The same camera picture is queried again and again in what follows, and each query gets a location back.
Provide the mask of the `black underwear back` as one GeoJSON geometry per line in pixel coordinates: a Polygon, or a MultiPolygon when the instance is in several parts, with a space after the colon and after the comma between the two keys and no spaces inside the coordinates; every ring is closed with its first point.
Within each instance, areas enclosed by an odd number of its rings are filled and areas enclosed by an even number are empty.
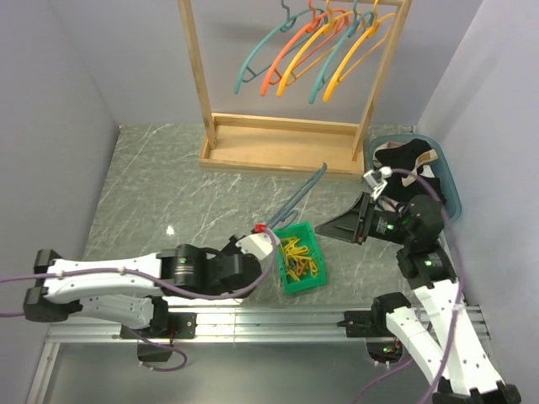
{"type": "Polygon", "coordinates": [[[389,141],[374,151],[373,165],[404,169],[422,175],[425,167],[437,159],[438,153],[427,141],[414,139],[397,147],[389,141]]]}

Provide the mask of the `black underwear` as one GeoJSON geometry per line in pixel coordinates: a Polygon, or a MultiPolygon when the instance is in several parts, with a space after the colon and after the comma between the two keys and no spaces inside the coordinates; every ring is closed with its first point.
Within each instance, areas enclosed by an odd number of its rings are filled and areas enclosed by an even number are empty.
{"type": "MultiPolygon", "coordinates": [[[[440,179],[437,177],[423,177],[423,179],[437,193],[441,202],[444,204],[446,202],[446,197],[441,190],[440,179]]],[[[410,185],[404,186],[403,177],[396,174],[393,174],[387,180],[387,186],[382,194],[401,204],[407,204],[413,197],[420,194],[430,195],[424,185],[419,181],[415,180],[410,185]]]]}
{"type": "Polygon", "coordinates": [[[404,169],[422,175],[425,167],[437,159],[438,153],[427,141],[414,139],[397,147],[389,141],[374,151],[373,165],[404,169]]]}

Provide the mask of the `orange clothes hanger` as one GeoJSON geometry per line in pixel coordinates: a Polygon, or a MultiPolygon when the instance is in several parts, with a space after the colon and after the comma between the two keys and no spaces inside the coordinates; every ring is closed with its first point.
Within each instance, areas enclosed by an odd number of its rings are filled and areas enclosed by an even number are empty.
{"type": "MultiPolygon", "coordinates": [[[[311,19],[307,22],[307,23],[310,23],[313,19],[313,17],[317,14],[317,13],[321,13],[323,12],[324,10],[317,10],[314,8],[313,4],[312,4],[312,1],[308,1],[307,2],[307,10],[309,12],[312,13],[312,17],[311,19]]],[[[284,45],[284,47],[281,49],[281,51],[279,52],[279,54],[282,52],[282,50],[285,48],[285,46],[287,45],[287,43],[284,45]]],[[[274,63],[274,61],[271,62],[270,66],[269,66],[269,69],[268,71],[266,72],[265,76],[264,76],[264,79],[263,79],[263,82],[262,82],[262,85],[260,87],[260,91],[259,91],[259,94],[264,97],[267,95],[270,87],[272,86],[276,86],[278,87],[278,82],[280,80],[280,73],[284,70],[284,68],[289,64],[289,60],[291,59],[291,57],[293,56],[293,50],[289,50],[288,51],[288,54],[282,59],[282,62],[281,64],[274,70],[272,68],[272,65],[274,63]]]]}

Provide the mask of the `black underwear front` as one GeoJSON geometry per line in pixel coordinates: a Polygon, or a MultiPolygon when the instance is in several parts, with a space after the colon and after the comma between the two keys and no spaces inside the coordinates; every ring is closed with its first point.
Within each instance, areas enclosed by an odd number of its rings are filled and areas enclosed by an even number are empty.
{"type": "MultiPolygon", "coordinates": [[[[446,197],[441,190],[440,179],[437,177],[423,177],[423,179],[437,193],[441,202],[444,204],[446,202],[446,197]]],[[[407,204],[413,197],[420,194],[430,195],[424,185],[419,181],[415,180],[410,185],[404,186],[403,177],[396,174],[393,174],[387,180],[387,186],[382,194],[401,204],[407,204]]]]}

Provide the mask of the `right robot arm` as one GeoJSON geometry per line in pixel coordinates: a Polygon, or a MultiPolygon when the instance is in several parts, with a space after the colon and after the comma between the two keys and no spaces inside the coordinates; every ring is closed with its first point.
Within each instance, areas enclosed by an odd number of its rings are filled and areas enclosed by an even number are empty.
{"type": "Polygon", "coordinates": [[[401,245],[398,267],[432,328],[423,327],[400,292],[373,300],[370,327],[380,336],[396,337],[412,356],[430,383],[422,402],[519,403],[517,387],[505,383],[490,362],[463,305],[462,279],[438,241],[445,226],[442,210],[443,204],[426,194],[398,211],[378,210],[363,193],[315,232],[354,244],[374,237],[401,245]]]}

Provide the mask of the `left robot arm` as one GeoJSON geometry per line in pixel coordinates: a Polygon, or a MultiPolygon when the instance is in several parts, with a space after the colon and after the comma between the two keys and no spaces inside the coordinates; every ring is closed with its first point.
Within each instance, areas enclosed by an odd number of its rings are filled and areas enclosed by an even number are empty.
{"type": "Polygon", "coordinates": [[[35,259],[35,284],[24,297],[24,317],[54,323],[84,316],[161,338],[173,327],[166,297],[245,297],[260,282],[261,263],[270,253],[270,247],[243,247],[236,240],[222,250],[182,244],[109,261],[67,260],[42,249],[35,259]]]}

